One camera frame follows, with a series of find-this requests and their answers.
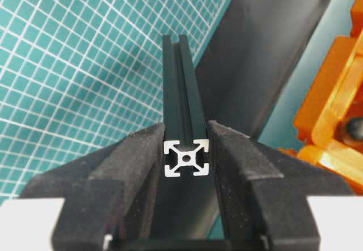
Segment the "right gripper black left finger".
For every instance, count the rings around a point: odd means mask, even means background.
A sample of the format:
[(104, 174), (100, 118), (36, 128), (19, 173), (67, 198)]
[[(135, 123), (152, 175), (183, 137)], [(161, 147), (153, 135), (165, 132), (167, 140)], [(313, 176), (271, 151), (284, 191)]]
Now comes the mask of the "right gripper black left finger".
[(148, 238), (163, 138), (158, 123), (34, 176), (1, 205), (1, 249), (106, 250)]

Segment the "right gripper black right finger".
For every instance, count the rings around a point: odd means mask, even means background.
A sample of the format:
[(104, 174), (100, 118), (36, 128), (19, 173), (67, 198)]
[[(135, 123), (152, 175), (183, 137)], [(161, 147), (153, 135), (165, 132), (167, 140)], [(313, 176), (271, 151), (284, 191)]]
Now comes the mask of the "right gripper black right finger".
[(237, 248), (361, 250), (362, 198), (339, 175), (208, 123), (223, 232)]

